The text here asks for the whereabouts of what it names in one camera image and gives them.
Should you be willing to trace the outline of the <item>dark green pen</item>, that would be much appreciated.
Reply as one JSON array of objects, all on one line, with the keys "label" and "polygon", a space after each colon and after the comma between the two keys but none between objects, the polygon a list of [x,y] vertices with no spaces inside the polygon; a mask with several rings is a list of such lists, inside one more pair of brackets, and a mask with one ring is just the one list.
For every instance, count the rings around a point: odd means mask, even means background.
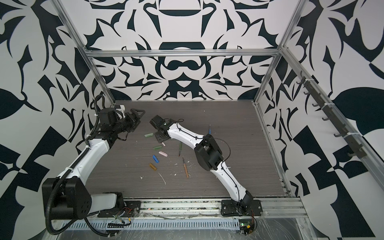
[{"label": "dark green pen", "polygon": [[182,152],[182,146],[183,146],[183,143],[182,143],[182,142],[180,142],[180,144],[179,144],[179,155],[178,155],[178,157],[180,157],[180,156],[181,156],[181,152]]}]

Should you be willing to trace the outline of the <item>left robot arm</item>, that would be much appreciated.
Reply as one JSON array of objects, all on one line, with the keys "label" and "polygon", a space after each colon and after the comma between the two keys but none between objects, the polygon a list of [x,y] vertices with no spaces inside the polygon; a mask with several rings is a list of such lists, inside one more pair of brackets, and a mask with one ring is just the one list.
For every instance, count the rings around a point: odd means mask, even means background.
[{"label": "left robot arm", "polygon": [[95,97],[94,109],[96,123],[84,139],[84,150],[56,178],[48,178],[42,185],[45,224],[51,235],[59,235],[76,221],[84,220],[94,233],[109,237],[96,230],[88,217],[102,211],[118,214],[126,206],[122,193],[91,195],[86,183],[101,158],[120,139],[119,135],[134,132],[146,112],[138,109],[126,112],[124,106],[107,108],[102,94]]}]

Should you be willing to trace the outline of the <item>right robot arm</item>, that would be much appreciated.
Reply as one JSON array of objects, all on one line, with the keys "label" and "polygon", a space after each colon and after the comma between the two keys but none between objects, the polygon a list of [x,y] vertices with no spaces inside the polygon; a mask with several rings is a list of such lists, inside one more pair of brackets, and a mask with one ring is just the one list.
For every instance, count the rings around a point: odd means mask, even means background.
[{"label": "right robot arm", "polygon": [[244,215],[251,209],[254,197],[231,173],[212,135],[199,135],[184,128],[179,121],[163,119],[158,115],[150,120],[150,124],[157,130],[155,137],[159,143],[169,139],[178,140],[194,150],[199,165],[213,173],[228,191],[237,208],[235,214]]}]

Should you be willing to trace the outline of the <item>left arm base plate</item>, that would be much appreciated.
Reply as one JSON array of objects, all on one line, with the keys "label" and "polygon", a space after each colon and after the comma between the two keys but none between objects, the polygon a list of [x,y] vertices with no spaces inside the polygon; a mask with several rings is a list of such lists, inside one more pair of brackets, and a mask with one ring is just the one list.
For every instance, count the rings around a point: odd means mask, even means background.
[{"label": "left arm base plate", "polygon": [[140,213],[141,203],[141,201],[124,201],[120,207],[101,211],[98,214],[98,218],[114,218],[115,216],[122,218],[135,217]]}]

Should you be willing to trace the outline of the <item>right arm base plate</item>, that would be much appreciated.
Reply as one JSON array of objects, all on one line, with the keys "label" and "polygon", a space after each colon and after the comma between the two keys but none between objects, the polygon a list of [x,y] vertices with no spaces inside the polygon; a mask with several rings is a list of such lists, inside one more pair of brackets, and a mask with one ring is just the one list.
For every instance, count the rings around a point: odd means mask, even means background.
[{"label": "right arm base plate", "polygon": [[243,206],[234,200],[222,200],[220,214],[224,217],[260,217],[263,208],[259,200],[252,200],[247,206]]}]

